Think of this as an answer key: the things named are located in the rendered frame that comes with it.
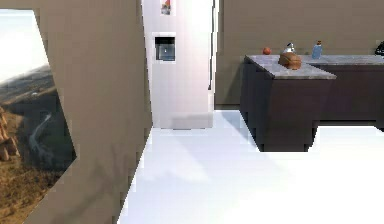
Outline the pale silver fridge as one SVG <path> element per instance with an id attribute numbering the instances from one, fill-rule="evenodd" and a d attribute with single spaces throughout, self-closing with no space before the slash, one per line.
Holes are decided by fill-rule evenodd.
<path id="1" fill-rule="evenodd" d="M 155 128 L 213 126 L 219 0 L 141 0 Z"/>

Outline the dark brown kitchen counter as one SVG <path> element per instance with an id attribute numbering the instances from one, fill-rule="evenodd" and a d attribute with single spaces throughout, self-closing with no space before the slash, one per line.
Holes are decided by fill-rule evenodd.
<path id="1" fill-rule="evenodd" d="M 262 152 L 306 152 L 317 127 L 373 126 L 384 132 L 384 57 L 302 57 L 298 70 L 277 55 L 247 55 L 240 112 Z"/>

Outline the brown bread loaf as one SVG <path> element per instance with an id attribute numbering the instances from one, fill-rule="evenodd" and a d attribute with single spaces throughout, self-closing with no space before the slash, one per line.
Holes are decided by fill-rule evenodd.
<path id="1" fill-rule="evenodd" d="M 298 70 L 301 68 L 302 59 L 293 52 L 286 52 L 280 55 L 278 63 L 287 69 Z"/>

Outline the blue bottle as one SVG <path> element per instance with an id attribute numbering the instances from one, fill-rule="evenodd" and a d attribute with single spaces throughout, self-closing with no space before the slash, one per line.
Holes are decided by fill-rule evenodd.
<path id="1" fill-rule="evenodd" d="M 312 50 L 312 58 L 313 59 L 319 59 L 321 57 L 321 53 L 322 53 L 322 42 L 321 41 L 318 41 L 314 47 L 313 47 L 313 50 Z"/>

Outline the large landscape window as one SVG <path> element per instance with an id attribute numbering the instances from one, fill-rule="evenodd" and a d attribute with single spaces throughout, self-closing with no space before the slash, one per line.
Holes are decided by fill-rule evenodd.
<path id="1" fill-rule="evenodd" d="M 23 224 L 76 153 L 32 9 L 0 9 L 0 224 Z"/>

